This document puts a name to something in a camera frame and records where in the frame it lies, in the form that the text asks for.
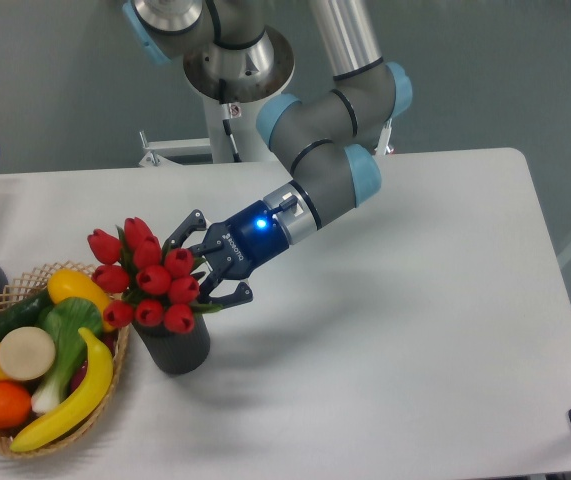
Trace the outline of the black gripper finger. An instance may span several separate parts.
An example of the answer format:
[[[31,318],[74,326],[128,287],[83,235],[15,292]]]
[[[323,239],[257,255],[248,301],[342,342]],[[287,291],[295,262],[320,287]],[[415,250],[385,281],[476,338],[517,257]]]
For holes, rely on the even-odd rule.
[[[209,296],[208,304],[220,306],[240,306],[253,300],[253,291],[246,281],[240,281],[235,290],[220,297]]]
[[[195,232],[204,232],[208,229],[208,221],[203,212],[194,209],[181,224],[164,241],[164,250],[182,248],[185,241]]]

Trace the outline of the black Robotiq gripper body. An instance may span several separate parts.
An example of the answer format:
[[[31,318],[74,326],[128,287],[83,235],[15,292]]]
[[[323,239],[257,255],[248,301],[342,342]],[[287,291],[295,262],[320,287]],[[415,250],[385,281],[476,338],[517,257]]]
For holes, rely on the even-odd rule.
[[[287,200],[282,206],[270,207],[259,200],[223,222],[208,224],[203,240],[189,247],[210,267],[200,283],[200,300],[213,296],[223,281],[248,283],[254,270],[289,248],[277,215],[292,205]]]

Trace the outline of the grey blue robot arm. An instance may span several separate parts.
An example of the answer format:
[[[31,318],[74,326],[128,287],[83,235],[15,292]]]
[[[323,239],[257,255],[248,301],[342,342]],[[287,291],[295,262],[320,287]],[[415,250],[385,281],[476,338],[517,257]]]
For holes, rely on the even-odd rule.
[[[260,1],[128,1],[123,13],[157,63],[181,59],[201,96],[216,163],[276,160],[282,187],[227,220],[192,213],[169,237],[192,247],[209,273],[198,302],[231,307],[252,298],[248,278],[307,236],[375,195],[381,174],[362,139],[387,135],[411,104],[404,69],[386,62],[361,1],[314,1],[312,16],[331,65],[333,89],[304,103],[287,92],[294,55]]]

